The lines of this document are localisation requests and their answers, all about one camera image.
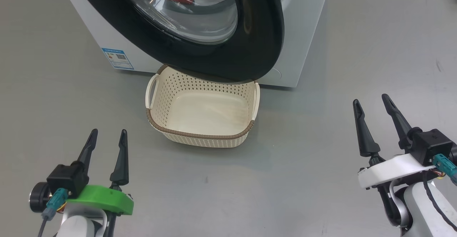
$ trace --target qr code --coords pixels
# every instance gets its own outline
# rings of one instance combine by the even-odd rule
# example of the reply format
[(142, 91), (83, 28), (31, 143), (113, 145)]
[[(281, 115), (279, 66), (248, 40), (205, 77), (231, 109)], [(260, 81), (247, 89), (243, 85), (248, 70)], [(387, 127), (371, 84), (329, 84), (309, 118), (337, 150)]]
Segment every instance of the qr code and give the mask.
[(116, 54), (117, 58), (120, 59), (120, 60), (127, 60), (127, 58), (125, 57), (125, 55), (122, 55), (122, 54)]

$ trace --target teal connector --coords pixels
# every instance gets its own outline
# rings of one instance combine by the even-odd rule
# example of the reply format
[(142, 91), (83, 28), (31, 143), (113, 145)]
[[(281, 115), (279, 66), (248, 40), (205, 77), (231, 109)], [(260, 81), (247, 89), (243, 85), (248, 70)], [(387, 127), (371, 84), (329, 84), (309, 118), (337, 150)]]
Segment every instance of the teal connector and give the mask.
[(452, 163), (443, 154), (437, 154), (434, 156), (432, 163), (438, 170), (447, 174), (451, 178), (452, 183), (457, 186), (457, 167), (454, 163)]
[(68, 192), (64, 188), (58, 188), (52, 198), (46, 203), (46, 209), (41, 213), (41, 217), (48, 221), (56, 215), (57, 210), (67, 201)]

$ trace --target blue and white label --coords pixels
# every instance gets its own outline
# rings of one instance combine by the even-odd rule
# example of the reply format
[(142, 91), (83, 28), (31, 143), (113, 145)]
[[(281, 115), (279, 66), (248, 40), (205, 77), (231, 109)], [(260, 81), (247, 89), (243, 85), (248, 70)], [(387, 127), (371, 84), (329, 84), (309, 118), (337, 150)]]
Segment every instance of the blue and white label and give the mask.
[(113, 67), (122, 68), (122, 69), (134, 69), (134, 67), (130, 63), (129, 59), (125, 55), (124, 51), (105, 49), (105, 48), (101, 48), (101, 49), (105, 53), (108, 60), (110, 60)]

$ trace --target laundry basket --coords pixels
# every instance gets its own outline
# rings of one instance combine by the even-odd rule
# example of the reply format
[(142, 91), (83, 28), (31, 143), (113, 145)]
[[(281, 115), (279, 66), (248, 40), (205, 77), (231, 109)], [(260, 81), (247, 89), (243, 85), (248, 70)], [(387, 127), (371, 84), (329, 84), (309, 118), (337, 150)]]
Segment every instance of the laundry basket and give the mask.
[(259, 100), (257, 82), (218, 84), (164, 66), (149, 81), (145, 103), (149, 122), (168, 139), (232, 148), (248, 136)]

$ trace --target white washing machine body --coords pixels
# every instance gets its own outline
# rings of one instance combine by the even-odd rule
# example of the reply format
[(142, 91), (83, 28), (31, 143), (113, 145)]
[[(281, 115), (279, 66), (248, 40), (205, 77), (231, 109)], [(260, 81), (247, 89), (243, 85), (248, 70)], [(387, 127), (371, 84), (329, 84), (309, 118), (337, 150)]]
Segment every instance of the white washing machine body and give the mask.
[[(119, 28), (110, 24), (90, 1), (70, 1), (114, 68), (157, 72), (163, 63), (166, 63), (139, 48), (137, 43), (122, 34)], [(272, 63), (273, 68), (270, 67), (268, 73), (258, 79), (260, 84), (297, 86), (324, 1), (280, 0), (283, 16), (283, 43), (277, 60)], [(127, 20), (129, 15), (120, 14), (119, 17)]]

